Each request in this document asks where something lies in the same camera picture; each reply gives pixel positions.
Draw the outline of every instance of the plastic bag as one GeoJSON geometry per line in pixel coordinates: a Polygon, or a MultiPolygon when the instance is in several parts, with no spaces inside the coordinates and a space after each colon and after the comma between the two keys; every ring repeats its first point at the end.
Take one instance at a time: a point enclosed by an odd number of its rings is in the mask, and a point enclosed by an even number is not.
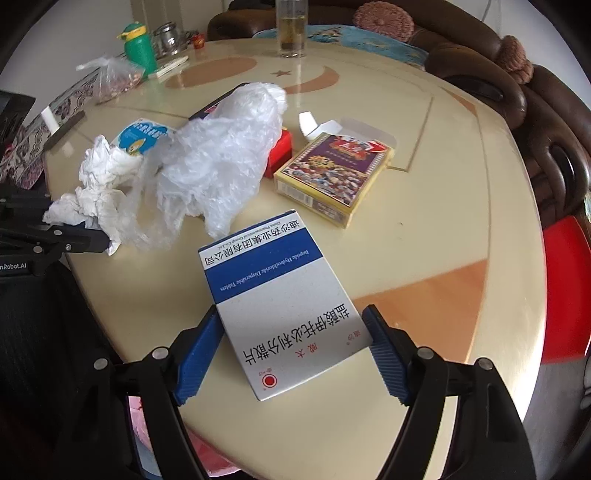
{"type": "Polygon", "coordinates": [[[107,102],[120,93],[135,87],[144,75],[145,69],[127,59],[99,57],[76,70],[100,67],[99,77],[95,84],[94,97],[98,103],[107,102]]]}
{"type": "Polygon", "coordinates": [[[286,108],[281,87],[250,83],[222,100],[205,119],[160,137],[144,155],[119,209],[124,242],[169,246],[185,215],[203,215],[213,238],[227,235],[232,219],[258,192],[286,108]],[[144,203],[153,215],[146,229],[137,221],[144,203]]]}

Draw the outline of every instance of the metal screw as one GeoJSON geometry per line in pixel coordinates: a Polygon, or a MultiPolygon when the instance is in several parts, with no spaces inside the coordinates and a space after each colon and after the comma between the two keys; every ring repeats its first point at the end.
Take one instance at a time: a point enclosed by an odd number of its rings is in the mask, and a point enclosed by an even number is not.
{"type": "Polygon", "coordinates": [[[484,370],[492,370],[492,362],[488,358],[479,358],[478,366],[484,370]]]}
{"type": "Polygon", "coordinates": [[[430,360],[433,358],[434,353],[429,347],[422,346],[417,350],[417,355],[424,360],[430,360]]]}
{"type": "Polygon", "coordinates": [[[95,360],[95,370],[103,370],[106,366],[109,365],[109,361],[106,358],[99,358],[95,360]]]}
{"type": "Polygon", "coordinates": [[[152,352],[152,356],[156,360],[162,360],[163,358],[168,357],[168,349],[165,346],[159,346],[156,350],[152,352]]]}

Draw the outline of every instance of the drinking glass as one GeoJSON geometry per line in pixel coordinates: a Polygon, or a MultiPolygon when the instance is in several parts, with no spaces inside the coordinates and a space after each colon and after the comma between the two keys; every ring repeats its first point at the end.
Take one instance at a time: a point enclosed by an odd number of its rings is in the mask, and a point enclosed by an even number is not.
{"type": "Polygon", "coordinates": [[[277,43],[281,57],[303,57],[306,47],[308,0],[275,0],[277,43]]]}

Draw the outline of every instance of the blue blanket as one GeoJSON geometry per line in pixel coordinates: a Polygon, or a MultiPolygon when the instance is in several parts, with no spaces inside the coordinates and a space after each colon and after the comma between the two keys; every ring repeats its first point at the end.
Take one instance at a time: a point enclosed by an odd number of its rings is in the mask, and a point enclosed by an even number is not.
{"type": "MultiPolygon", "coordinates": [[[[350,25],[308,25],[306,28],[309,40],[336,43],[344,47],[377,53],[421,69],[425,65],[428,55],[420,48],[350,25]]],[[[276,38],[277,29],[263,30],[255,34],[254,37],[276,38]]]]}

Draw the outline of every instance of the beige table top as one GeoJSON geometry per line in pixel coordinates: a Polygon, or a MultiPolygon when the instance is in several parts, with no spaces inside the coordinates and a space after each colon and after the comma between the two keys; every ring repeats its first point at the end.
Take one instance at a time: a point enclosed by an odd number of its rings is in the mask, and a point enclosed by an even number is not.
{"type": "MultiPolygon", "coordinates": [[[[338,46],[311,43],[306,58],[280,59],[270,40],[232,40],[189,55],[171,79],[87,109],[47,155],[52,197],[79,184],[96,135],[114,138],[139,117],[180,127],[241,82],[286,88],[284,124],[295,148],[305,144],[302,111],[319,122],[352,116],[381,128],[398,140],[392,168],[379,175],[347,230],[275,194],[266,179],[232,230],[296,208],[358,308],[376,303],[415,343],[448,359],[490,357],[523,417],[541,358],[545,263],[530,184],[501,117],[427,73],[338,46]]],[[[210,241],[203,222],[187,217],[169,251],[122,246],[112,257],[71,255],[82,290],[125,359],[169,345],[202,318],[212,298],[197,249],[210,241]]],[[[427,478],[441,473],[454,408],[450,399],[427,478]]],[[[368,350],[258,402],[227,339],[198,395],[181,408],[187,424],[229,459],[272,480],[374,479],[405,412],[368,350]]]]}

